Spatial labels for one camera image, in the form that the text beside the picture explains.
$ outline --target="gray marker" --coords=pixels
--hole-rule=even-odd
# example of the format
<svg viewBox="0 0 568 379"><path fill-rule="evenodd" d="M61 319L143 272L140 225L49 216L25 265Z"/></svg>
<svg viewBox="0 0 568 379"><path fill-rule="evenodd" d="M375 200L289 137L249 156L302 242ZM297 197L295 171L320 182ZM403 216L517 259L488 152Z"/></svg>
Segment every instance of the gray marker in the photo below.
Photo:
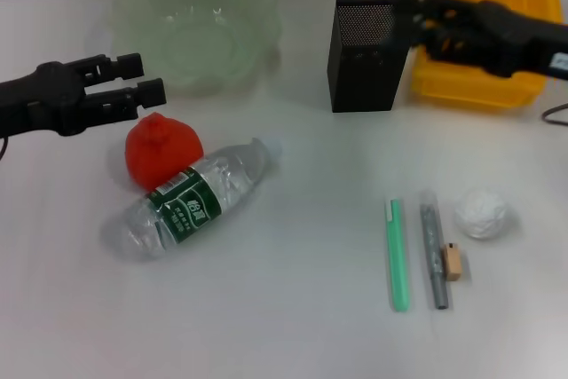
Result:
<svg viewBox="0 0 568 379"><path fill-rule="evenodd" d="M420 216L424 231L424 247L426 260L434 292L434 303L439 310L448 307L446 278L442 264L442 248L440 247L440 231L438 229L438 215L435 204L421 204Z"/></svg>

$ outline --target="small wooden cube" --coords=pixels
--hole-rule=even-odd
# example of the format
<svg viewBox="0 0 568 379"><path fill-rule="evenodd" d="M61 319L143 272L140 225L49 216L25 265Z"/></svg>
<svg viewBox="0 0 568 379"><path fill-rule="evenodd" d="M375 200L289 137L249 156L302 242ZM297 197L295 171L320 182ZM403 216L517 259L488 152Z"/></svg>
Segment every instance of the small wooden cube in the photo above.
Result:
<svg viewBox="0 0 568 379"><path fill-rule="evenodd" d="M462 276L462 260L460 259L460 250L455 243L448 243L443 250L444 267L446 271L446 280L457 281Z"/></svg>

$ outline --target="green marker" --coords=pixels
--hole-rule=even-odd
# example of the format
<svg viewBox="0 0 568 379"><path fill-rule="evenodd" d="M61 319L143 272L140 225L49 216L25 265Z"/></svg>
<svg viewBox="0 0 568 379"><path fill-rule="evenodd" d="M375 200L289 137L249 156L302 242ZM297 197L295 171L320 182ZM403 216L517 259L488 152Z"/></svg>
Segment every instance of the green marker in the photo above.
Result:
<svg viewBox="0 0 568 379"><path fill-rule="evenodd" d="M405 312L410 304L410 296L406 272L405 237L402 233L401 205L402 201L399 199L387 200L385 214L387 217L392 304L396 311Z"/></svg>

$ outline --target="black container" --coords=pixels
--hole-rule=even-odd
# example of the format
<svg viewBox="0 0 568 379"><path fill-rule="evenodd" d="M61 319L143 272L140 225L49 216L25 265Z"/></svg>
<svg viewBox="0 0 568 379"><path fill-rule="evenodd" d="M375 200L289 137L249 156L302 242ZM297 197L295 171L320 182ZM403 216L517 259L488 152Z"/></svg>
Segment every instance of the black container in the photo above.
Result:
<svg viewBox="0 0 568 379"><path fill-rule="evenodd" d="M338 0L327 63L334 113L392 109L408 49L389 43L393 0Z"/></svg>

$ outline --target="bottle cap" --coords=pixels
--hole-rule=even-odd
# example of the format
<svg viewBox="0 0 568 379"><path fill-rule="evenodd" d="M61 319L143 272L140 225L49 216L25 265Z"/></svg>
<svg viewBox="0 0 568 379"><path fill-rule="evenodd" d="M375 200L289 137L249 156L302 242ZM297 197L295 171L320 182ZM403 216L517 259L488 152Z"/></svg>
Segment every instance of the bottle cap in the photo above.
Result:
<svg viewBox="0 0 568 379"><path fill-rule="evenodd" d="M282 144L276 138L262 137L256 138L260 143L266 147L268 154L270 155L270 160L272 164L278 163L282 156Z"/></svg>

